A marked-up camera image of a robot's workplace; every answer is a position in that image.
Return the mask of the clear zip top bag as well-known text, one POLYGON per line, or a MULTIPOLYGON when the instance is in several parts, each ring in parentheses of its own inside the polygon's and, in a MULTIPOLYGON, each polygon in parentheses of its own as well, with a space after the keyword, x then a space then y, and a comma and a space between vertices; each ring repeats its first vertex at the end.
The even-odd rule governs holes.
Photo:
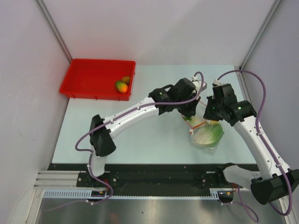
POLYGON ((218 145, 224 135, 224 128, 219 121, 203 118, 207 103, 199 101, 196 115, 181 116, 189 127, 190 142, 205 154, 216 153, 218 145))

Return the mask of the brown fake kiwi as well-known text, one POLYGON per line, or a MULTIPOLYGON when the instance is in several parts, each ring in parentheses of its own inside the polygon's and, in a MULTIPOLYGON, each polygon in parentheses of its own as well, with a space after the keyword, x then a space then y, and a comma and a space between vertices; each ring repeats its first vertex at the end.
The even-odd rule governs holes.
POLYGON ((122 80, 122 82, 124 82, 125 84, 129 85, 129 84, 130 84, 130 79, 131 79, 130 76, 125 76, 125 77, 123 77, 121 80, 122 80))

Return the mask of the orange green fake mango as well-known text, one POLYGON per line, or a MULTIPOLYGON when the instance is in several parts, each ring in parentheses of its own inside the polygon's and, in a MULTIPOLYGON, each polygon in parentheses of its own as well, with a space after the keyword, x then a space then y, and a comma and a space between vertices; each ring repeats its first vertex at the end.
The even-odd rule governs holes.
POLYGON ((116 87, 117 91, 122 94, 127 94, 127 92, 128 92, 128 85, 123 81, 117 81, 115 83, 115 87, 116 87))

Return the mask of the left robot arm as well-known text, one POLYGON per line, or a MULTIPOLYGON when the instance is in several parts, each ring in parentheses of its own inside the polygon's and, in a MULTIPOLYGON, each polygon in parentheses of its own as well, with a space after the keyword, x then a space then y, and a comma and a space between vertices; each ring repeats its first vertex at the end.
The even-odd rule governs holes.
POLYGON ((119 133, 142 119, 173 110, 184 117, 194 116, 199 93, 205 88, 206 82, 182 78, 175 85, 154 89, 135 106, 118 114, 106 118, 95 115, 90 126, 92 157, 87 165, 87 181, 95 187, 102 184, 107 157, 116 150, 114 138, 119 133))

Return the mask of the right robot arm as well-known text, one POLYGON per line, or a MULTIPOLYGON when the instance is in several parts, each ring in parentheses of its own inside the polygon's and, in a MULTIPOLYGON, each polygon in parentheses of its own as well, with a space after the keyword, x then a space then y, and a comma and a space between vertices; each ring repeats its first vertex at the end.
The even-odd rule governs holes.
POLYGON ((213 95, 209 96, 204 118, 228 122, 242 137, 253 155, 259 171, 249 171, 233 163, 221 165, 216 170, 215 181, 220 187, 236 183, 249 189, 262 205, 288 195, 288 186, 294 191, 299 184, 298 169, 292 170, 276 150, 269 152, 271 143, 262 134, 257 113, 247 100, 237 101, 230 84, 213 85, 213 95))

